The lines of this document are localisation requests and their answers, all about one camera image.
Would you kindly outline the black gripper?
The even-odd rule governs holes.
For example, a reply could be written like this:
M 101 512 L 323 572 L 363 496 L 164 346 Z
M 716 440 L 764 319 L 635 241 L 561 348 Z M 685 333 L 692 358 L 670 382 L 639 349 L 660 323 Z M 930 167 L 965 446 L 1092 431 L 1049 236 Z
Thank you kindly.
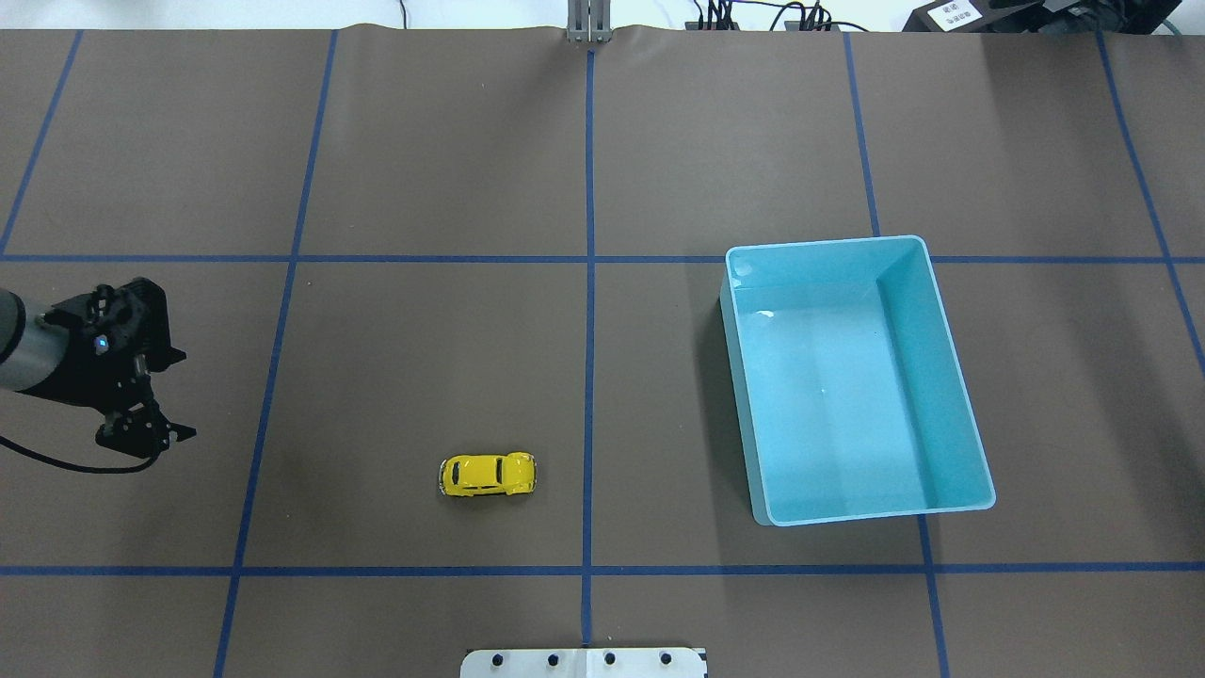
M 39 396 L 57 403 L 133 407 L 145 400 L 140 381 L 186 360 L 169 334 L 167 291 L 142 276 L 52 305 L 39 328 L 66 336 L 61 361 L 39 383 Z

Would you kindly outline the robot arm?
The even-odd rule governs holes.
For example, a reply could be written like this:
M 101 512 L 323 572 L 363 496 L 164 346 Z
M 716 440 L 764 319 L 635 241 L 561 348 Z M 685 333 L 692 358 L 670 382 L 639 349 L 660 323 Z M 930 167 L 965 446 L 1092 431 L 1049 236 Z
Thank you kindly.
M 36 303 L 2 291 L 2 390 L 98 412 L 153 397 L 149 376 L 186 360 L 169 330 L 167 291 L 143 276 Z

